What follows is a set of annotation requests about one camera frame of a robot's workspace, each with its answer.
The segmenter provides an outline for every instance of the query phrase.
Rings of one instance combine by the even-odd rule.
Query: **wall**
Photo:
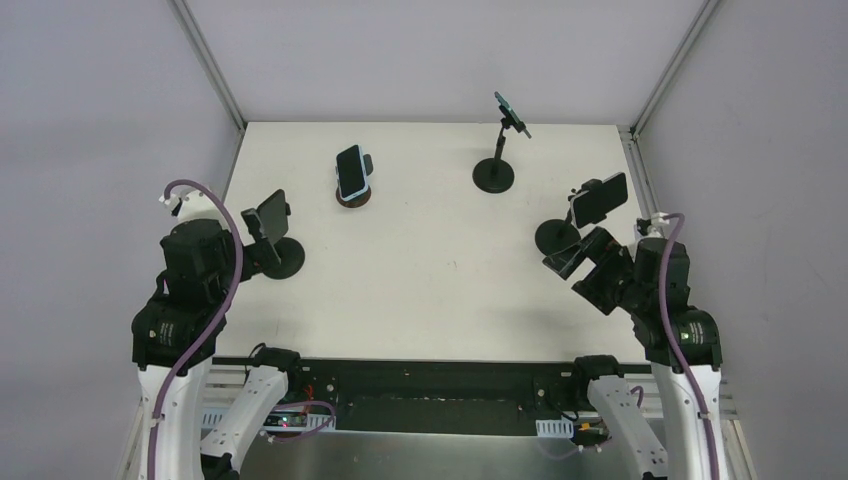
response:
[[[173,223],[156,200],[175,177],[220,192],[235,145],[165,1],[0,4],[0,476],[113,477]]]
[[[703,0],[191,0],[248,120],[630,124]]]
[[[728,0],[643,133],[760,478],[846,478],[848,2]]]

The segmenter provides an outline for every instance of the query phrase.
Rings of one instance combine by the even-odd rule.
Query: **white table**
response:
[[[569,361],[608,353],[644,362],[622,311],[605,317],[542,265],[533,234],[563,218],[571,188],[630,173],[614,126],[530,125],[504,159],[515,185],[491,195],[471,180],[494,152],[497,124],[250,123],[226,197],[233,214],[277,188],[291,204],[288,236],[306,250],[287,280],[242,284],[219,355],[266,342],[303,356],[353,359]],[[373,196],[335,197],[335,156],[372,155]],[[603,223],[622,242],[639,216]],[[237,218],[240,232],[247,229]],[[573,277],[583,278],[587,262]]]

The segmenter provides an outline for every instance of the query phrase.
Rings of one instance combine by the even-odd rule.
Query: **round black base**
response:
[[[536,247],[546,257],[580,241],[580,232],[565,220],[548,220],[536,229]]]
[[[277,254],[282,259],[282,264],[278,267],[269,268],[262,273],[268,278],[274,280],[282,280],[289,278],[300,271],[303,262],[306,260],[306,252],[303,250],[303,245],[297,240],[289,237],[283,237],[274,245]]]
[[[492,170],[495,162],[498,162],[497,171]],[[512,167],[503,160],[487,158],[485,160],[481,160],[480,163],[474,167],[474,174],[472,177],[474,178],[474,185],[477,185],[477,188],[480,190],[488,193],[503,193],[509,190],[509,187],[511,187],[512,183],[515,181],[515,172],[512,170]]]

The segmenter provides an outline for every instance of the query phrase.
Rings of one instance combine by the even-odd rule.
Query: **purple cable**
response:
[[[333,408],[333,406],[331,404],[329,404],[327,402],[322,402],[321,400],[309,400],[309,401],[306,401],[306,402],[287,403],[285,405],[277,405],[276,407],[274,407],[274,409],[272,411],[278,412],[278,411],[281,411],[281,410],[288,410],[290,408],[298,408],[298,407],[324,407],[324,408],[326,408],[327,410],[330,411],[330,418],[327,419],[327,421],[322,423],[321,425],[318,425],[317,427],[313,428],[312,430],[309,430],[308,432],[303,432],[296,437],[280,438],[280,437],[269,436],[268,438],[271,438],[274,443],[290,443],[290,442],[294,442],[294,441],[297,441],[297,440],[303,440],[304,438],[309,438],[313,435],[316,435],[321,430],[324,430],[325,428],[329,427],[330,424],[333,423],[333,420],[336,419],[336,409]]]
[[[636,400],[636,408],[642,408],[642,400],[645,398],[645,389],[640,387],[639,385],[637,385],[630,390],[630,394],[632,395],[636,392],[639,392],[639,398]],[[607,445],[610,442],[612,442],[612,438],[608,438],[608,439],[604,440],[603,442],[595,445],[594,447],[595,448],[603,447],[604,445]],[[544,448],[542,448],[542,445],[539,444],[539,442],[536,442],[536,448],[539,449],[539,451],[542,453],[542,455],[546,456],[547,458],[549,458],[551,460],[556,460],[556,461],[561,461],[561,460],[565,460],[567,458],[570,458],[572,455],[574,455],[575,453],[580,451],[579,448],[575,448],[574,450],[570,450],[568,452],[565,452],[562,455],[554,455],[554,454],[548,452],[547,450],[545,450]]]
[[[169,183],[165,187],[165,198],[171,197],[171,190],[178,185],[187,185],[189,187],[193,187],[199,190],[201,193],[209,197],[209,200],[215,204],[215,207],[218,211],[221,212],[221,215],[224,216],[224,220],[227,221],[227,226],[230,228],[230,233],[233,235],[233,244],[235,245],[235,260],[236,265],[233,269],[233,279],[230,281],[230,287],[227,289],[227,296],[224,297],[224,302],[221,303],[221,307],[218,311],[215,312],[215,315],[212,317],[212,320],[209,322],[209,325],[203,332],[200,333],[200,336],[197,337],[197,340],[188,347],[188,349],[183,352],[182,356],[177,359],[177,362],[171,367],[171,370],[168,372],[168,375],[165,377],[165,381],[162,382],[162,387],[159,389],[159,394],[156,395],[156,403],[153,405],[153,418],[160,419],[162,416],[162,406],[165,403],[165,396],[168,393],[168,388],[170,388],[171,383],[174,381],[174,377],[177,376],[177,372],[179,372],[183,366],[188,362],[188,359],[194,355],[195,352],[203,345],[206,340],[209,339],[209,336],[212,335],[212,332],[215,330],[215,327],[221,323],[221,320],[224,318],[224,313],[230,308],[230,304],[233,301],[233,297],[236,295],[236,290],[238,289],[239,280],[241,279],[241,270],[244,262],[244,253],[242,252],[241,246],[241,237],[238,233],[238,228],[236,227],[236,222],[233,220],[233,217],[230,216],[230,212],[227,211],[227,208],[224,207],[224,204],[218,197],[212,193],[211,190],[204,187],[203,185],[195,182],[194,180],[174,180]],[[156,478],[156,440],[159,434],[159,425],[154,424],[153,428],[150,429],[150,440],[147,443],[147,478],[148,480],[155,480]]]
[[[671,213],[666,215],[664,218],[666,220],[676,218],[677,224],[674,225],[671,235],[668,236],[665,248],[663,249],[662,260],[660,261],[660,317],[662,317],[663,330],[665,330],[665,336],[668,339],[671,351],[674,352],[674,357],[677,359],[677,363],[680,364],[680,368],[683,369],[686,379],[689,380],[689,385],[695,393],[695,400],[698,402],[698,408],[701,410],[701,414],[703,416],[704,433],[707,436],[707,449],[710,454],[710,477],[713,480],[719,480],[718,446],[716,445],[712,422],[708,415],[709,408],[707,407],[707,400],[704,398],[704,392],[701,391],[701,386],[698,385],[698,380],[695,378],[695,374],[692,373],[692,369],[689,367],[686,357],[683,356],[683,352],[680,350],[680,345],[677,344],[677,338],[674,335],[674,331],[671,329],[671,319],[668,316],[668,296],[666,285],[668,283],[668,264],[671,259],[671,249],[674,247],[674,242],[680,235],[680,231],[683,230],[683,224],[686,221],[686,217],[682,213]]]

